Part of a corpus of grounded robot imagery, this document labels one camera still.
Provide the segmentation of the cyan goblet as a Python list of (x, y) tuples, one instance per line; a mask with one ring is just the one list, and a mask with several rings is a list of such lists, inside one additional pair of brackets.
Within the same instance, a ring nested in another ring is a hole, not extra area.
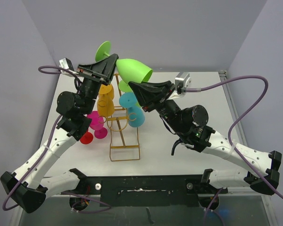
[(124, 93), (119, 98), (119, 104), (127, 110), (128, 123), (131, 127), (140, 127), (145, 122), (145, 116), (141, 108), (137, 106), (137, 99), (134, 93)]

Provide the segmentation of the red goblet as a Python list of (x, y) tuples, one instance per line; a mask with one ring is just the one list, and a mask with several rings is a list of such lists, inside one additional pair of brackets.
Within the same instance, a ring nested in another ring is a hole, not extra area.
[(88, 145), (88, 144), (90, 144), (90, 143), (93, 141), (93, 139), (94, 139), (93, 134), (90, 133), (90, 132), (86, 132), (86, 133), (82, 136), (82, 138), (80, 139), (80, 142), (81, 142), (82, 144), (84, 144), (84, 145)]

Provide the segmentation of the light green goblet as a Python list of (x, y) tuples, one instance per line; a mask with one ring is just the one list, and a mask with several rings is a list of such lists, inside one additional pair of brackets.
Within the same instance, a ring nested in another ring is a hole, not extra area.
[(141, 107), (137, 101), (135, 94), (133, 93), (132, 89), (126, 84), (124, 81), (121, 81), (118, 85), (120, 91), (123, 94), (119, 98), (119, 104), (124, 108), (130, 108), (133, 106)]

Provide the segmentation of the green goblet front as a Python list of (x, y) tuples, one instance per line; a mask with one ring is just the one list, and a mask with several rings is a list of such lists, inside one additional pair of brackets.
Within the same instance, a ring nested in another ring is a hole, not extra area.
[[(110, 56), (111, 42), (105, 41), (102, 43), (96, 54), (96, 62), (103, 60)], [(141, 83), (149, 81), (152, 76), (153, 70), (144, 63), (135, 59), (118, 59), (116, 67), (119, 75), (125, 83), (130, 81)]]

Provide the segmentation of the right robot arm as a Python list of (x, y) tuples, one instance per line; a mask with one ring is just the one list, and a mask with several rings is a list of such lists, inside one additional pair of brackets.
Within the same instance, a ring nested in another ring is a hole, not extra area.
[(280, 152), (260, 152), (236, 143), (231, 138), (236, 121), (229, 128), (228, 135), (224, 136), (207, 125), (208, 112), (203, 106), (180, 109), (175, 102), (176, 98), (188, 92), (206, 91), (224, 84), (225, 81), (205, 88), (189, 88), (187, 83), (171, 81), (128, 83), (143, 111), (157, 111), (165, 127), (178, 136), (173, 152), (181, 144), (187, 149), (214, 155), (238, 166), (231, 170), (206, 169), (200, 181), (203, 191), (210, 193), (226, 187), (250, 187), (260, 194), (279, 194)]

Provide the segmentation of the orange goblet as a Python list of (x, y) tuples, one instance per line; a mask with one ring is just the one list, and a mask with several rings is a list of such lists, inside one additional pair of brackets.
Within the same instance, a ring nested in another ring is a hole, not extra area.
[(114, 88), (111, 84), (109, 85), (101, 85), (99, 90), (99, 95), (107, 95), (110, 99), (114, 99)]
[(99, 95), (97, 101), (97, 111), (102, 117), (110, 117), (115, 112), (113, 100), (107, 95)]

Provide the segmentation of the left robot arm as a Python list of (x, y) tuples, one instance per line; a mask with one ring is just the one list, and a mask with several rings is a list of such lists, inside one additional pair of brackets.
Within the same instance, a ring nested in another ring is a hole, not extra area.
[(9, 199), (16, 202), (26, 213), (33, 213), (46, 200), (56, 194), (73, 190), (86, 190), (86, 177), (77, 169), (59, 176), (45, 178), (45, 174), (63, 153), (77, 143), (87, 132), (92, 120), (87, 117), (93, 109), (101, 85), (109, 85), (116, 69), (117, 54), (97, 60), (93, 64), (78, 65), (77, 70), (45, 65), (38, 68), (41, 73), (68, 73), (74, 77), (76, 92), (64, 91), (57, 98), (54, 122), (48, 140), (22, 166), (13, 172), (4, 172), (0, 181), (7, 193), (2, 208)]

